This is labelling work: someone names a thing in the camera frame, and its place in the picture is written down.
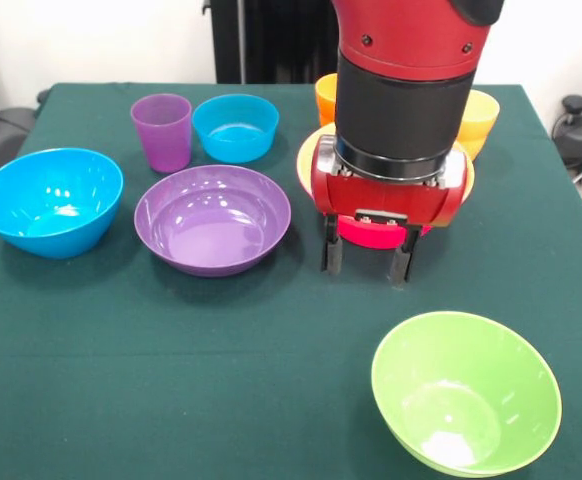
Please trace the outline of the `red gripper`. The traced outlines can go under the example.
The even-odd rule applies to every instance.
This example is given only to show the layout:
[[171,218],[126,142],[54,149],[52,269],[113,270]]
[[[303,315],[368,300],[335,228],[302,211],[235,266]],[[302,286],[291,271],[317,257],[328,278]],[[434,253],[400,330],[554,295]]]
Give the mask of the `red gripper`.
[[338,275],[342,265],[342,239],[338,216],[368,222],[395,222],[408,226],[405,240],[392,259],[389,279],[393,286],[408,280],[419,239],[416,226],[446,227],[464,203],[472,162],[452,149],[442,170],[416,183],[391,183],[363,177],[348,169],[335,152],[336,136],[322,134],[314,147],[310,170],[311,194],[324,218],[321,270]]

